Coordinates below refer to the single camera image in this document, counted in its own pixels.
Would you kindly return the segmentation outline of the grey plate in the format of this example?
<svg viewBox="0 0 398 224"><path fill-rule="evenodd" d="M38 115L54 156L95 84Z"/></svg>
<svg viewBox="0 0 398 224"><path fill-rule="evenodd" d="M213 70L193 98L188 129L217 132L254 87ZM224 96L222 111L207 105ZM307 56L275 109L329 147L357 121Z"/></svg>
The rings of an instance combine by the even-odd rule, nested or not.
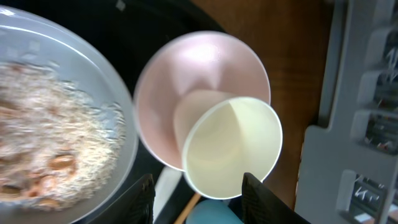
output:
<svg viewBox="0 0 398 224"><path fill-rule="evenodd" d="M95 107L115 106L124 120L103 111L108 129L125 131L127 137L107 184L92 198L59 212L24 210L1 204L1 223L74 223L90 221L123 192L136 158L139 137L134 123L131 95L123 80L88 42L43 17L1 4L1 61L52 67L62 80L70 81L92 97Z"/></svg>

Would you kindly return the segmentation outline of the pink bowl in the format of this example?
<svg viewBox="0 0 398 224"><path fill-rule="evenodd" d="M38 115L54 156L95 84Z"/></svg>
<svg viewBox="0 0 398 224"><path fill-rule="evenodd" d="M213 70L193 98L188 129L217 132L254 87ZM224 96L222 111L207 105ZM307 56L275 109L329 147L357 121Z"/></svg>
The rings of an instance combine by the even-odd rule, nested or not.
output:
<svg viewBox="0 0 398 224"><path fill-rule="evenodd" d="M161 163L182 170L173 116L195 90L216 90L271 102L266 69L238 38L217 31L177 37L161 47L142 70L134 91L136 124L147 150Z"/></svg>

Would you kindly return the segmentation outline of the wooden chopstick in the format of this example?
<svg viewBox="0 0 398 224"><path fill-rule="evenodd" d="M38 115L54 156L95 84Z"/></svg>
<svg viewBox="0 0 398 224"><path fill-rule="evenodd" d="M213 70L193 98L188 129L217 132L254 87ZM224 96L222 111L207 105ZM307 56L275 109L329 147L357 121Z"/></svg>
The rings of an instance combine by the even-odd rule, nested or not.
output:
<svg viewBox="0 0 398 224"><path fill-rule="evenodd" d="M190 201L186 204L185 208L182 210L178 218L174 221L174 224L183 224L189 213L201 199L201 195L199 193L195 193Z"/></svg>

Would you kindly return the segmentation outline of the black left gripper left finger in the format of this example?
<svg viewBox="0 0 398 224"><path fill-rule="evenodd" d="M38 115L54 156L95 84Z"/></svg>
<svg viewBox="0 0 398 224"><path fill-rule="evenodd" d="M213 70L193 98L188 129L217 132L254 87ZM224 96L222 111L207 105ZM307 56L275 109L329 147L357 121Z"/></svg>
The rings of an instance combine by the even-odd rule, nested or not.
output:
<svg viewBox="0 0 398 224"><path fill-rule="evenodd" d="M152 174L145 174L88 224L153 224L154 197Z"/></svg>

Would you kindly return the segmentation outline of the grey dishwasher rack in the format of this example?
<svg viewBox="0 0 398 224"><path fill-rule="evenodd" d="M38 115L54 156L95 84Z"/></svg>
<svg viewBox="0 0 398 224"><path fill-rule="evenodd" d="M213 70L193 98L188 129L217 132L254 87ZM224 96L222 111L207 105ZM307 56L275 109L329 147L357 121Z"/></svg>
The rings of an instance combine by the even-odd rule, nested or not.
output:
<svg viewBox="0 0 398 224"><path fill-rule="evenodd" d="M311 223L397 222L397 2L335 1L317 124L295 211Z"/></svg>

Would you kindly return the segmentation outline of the blue cup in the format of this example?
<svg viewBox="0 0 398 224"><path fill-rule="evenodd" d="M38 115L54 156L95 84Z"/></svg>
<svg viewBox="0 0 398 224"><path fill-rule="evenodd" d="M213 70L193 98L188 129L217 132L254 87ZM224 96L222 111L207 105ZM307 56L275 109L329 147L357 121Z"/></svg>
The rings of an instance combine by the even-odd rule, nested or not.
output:
<svg viewBox="0 0 398 224"><path fill-rule="evenodd" d="M204 200L188 214L185 224L243 224L243 222L224 202Z"/></svg>

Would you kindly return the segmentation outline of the rice and peanut leftovers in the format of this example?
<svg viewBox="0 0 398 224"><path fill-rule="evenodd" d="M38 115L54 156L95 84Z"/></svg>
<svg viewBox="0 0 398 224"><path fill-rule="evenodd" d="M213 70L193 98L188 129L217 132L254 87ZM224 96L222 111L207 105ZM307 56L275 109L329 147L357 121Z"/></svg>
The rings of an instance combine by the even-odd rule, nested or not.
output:
<svg viewBox="0 0 398 224"><path fill-rule="evenodd" d="M63 210L111 177L126 124L117 103L93 105L55 70L1 64L1 203Z"/></svg>

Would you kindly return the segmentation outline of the round black serving tray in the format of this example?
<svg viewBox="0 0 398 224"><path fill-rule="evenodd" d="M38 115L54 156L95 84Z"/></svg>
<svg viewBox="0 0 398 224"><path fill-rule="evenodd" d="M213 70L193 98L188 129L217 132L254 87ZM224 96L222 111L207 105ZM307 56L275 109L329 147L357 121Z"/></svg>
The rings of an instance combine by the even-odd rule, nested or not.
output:
<svg viewBox="0 0 398 224"><path fill-rule="evenodd" d="M191 1L1 0L66 27L99 50L134 90L146 62L163 45L189 32L223 28Z"/></svg>

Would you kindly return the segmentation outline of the cream paper cup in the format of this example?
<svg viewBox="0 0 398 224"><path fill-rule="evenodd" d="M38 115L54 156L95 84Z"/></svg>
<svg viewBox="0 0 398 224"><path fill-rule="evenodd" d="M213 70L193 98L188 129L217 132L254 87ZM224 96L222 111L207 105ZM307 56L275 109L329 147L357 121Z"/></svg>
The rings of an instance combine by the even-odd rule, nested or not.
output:
<svg viewBox="0 0 398 224"><path fill-rule="evenodd" d="M244 173L265 180L281 154L280 119L258 98L193 91L176 106L173 122L184 178L207 198L240 196Z"/></svg>

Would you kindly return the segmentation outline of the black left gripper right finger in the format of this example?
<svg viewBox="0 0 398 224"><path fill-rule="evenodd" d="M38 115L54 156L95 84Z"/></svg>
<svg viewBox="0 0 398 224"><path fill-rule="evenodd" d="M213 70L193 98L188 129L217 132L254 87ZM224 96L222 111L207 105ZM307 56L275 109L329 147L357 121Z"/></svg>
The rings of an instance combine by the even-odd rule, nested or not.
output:
<svg viewBox="0 0 398 224"><path fill-rule="evenodd" d="M249 172L243 176L242 208L244 224L310 224Z"/></svg>

